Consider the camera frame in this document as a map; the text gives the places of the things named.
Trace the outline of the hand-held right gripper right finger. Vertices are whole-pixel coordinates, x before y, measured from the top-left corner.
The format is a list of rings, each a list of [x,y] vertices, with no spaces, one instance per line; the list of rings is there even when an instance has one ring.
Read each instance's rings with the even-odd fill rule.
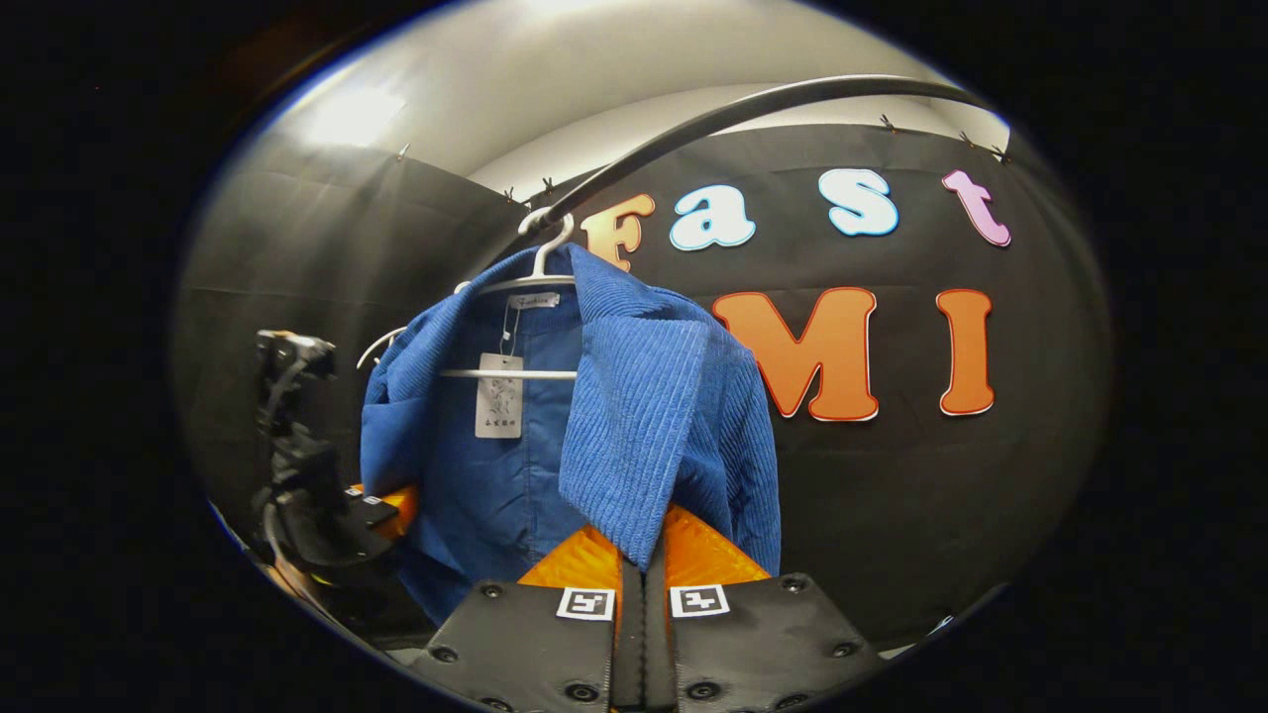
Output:
[[[644,579],[650,712],[798,712],[885,669],[809,573],[768,573],[675,505]]]

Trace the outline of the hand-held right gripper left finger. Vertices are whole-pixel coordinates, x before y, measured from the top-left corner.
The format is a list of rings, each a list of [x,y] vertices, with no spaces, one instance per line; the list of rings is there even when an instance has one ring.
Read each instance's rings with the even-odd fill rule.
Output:
[[[643,703],[643,581],[593,527],[519,579],[482,579],[412,664],[484,712],[619,712]]]

